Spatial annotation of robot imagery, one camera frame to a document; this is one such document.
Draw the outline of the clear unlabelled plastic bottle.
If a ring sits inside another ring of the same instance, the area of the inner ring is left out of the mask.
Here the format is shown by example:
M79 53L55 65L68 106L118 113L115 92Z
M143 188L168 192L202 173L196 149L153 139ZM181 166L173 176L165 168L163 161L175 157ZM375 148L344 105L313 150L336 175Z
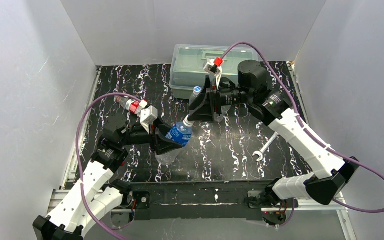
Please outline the clear unlabelled plastic bottle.
M230 105L222 106L221 107L221 114L217 114L215 117L215 120L217 122L222 122L224 120L224 117L228 115L230 108L231 108Z

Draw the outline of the blue label plastic bottle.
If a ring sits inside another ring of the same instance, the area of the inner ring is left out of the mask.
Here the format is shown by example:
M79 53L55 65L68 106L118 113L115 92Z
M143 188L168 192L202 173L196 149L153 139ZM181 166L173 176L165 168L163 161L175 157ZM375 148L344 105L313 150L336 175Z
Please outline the blue label plastic bottle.
M194 121L190 121L189 117L190 115L188 114L183 121L176 123L166 134L165 137L167 139L182 145L182 147L162 155L156 155L156 160L159 164L165 166L171 165L182 151L182 148L189 143L193 135L193 125L195 123Z

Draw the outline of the blue white bottle cap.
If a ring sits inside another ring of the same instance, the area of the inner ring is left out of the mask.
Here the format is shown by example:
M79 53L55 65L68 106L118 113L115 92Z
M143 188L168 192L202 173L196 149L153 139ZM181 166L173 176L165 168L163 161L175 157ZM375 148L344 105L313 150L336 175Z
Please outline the blue white bottle cap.
M193 88L193 94L195 94L195 95L200 94L201 91L202 91L202 88L201 88L200 86L195 86L195 87Z

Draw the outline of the red label plastic bottle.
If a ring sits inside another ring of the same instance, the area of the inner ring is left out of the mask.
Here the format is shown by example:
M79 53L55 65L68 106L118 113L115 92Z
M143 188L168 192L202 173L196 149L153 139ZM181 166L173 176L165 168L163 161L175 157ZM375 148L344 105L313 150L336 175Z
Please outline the red label plastic bottle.
M116 96L114 100L123 109L136 115L138 115L144 109L144 107L142 106L142 101L138 101L133 98L128 98L127 96Z

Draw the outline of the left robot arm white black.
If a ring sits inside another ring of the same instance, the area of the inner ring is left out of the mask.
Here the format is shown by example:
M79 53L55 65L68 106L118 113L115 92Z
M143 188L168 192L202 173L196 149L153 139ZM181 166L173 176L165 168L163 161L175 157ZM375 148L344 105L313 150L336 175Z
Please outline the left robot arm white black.
M80 179L47 216L38 216L32 226L39 240L82 240L94 225L99 225L118 240L116 233L101 220L113 209L126 204L132 187L121 180L108 181L122 166L129 153L126 146L149 144L159 155L183 146L167 139L171 126L160 117L148 127L129 126L124 116L112 116L105 124L99 143Z

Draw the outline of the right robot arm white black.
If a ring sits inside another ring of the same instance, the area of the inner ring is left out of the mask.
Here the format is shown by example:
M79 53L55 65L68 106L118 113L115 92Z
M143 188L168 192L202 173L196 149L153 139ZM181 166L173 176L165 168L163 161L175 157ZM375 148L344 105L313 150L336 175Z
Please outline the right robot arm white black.
M302 121L292 103L270 85L269 72L256 60L242 61L237 67L237 83L222 77L222 60L209 59L203 68L208 74L200 94L189 107L189 120L214 122L225 106L245 104L252 116L283 137L310 165L312 172L277 178L260 195L265 204L305 198L328 205L358 169L357 160L345 160L328 151L326 143Z

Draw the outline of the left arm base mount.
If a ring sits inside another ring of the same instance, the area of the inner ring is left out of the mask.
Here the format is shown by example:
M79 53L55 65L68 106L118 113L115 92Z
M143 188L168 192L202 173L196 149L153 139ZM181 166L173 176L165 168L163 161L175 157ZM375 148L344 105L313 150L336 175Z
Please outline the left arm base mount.
M148 191L133 191L123 197L115 210L145 210L150 207L151 194Z

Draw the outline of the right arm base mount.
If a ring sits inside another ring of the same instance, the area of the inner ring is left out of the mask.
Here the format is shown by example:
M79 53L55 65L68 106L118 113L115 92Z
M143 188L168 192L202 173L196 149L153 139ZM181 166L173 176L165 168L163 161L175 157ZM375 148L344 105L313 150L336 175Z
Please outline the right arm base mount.
M294 198L279 199L273 192L251 190L244 199L250 209L260 209L267 226L279 228L287 224L299 203Z

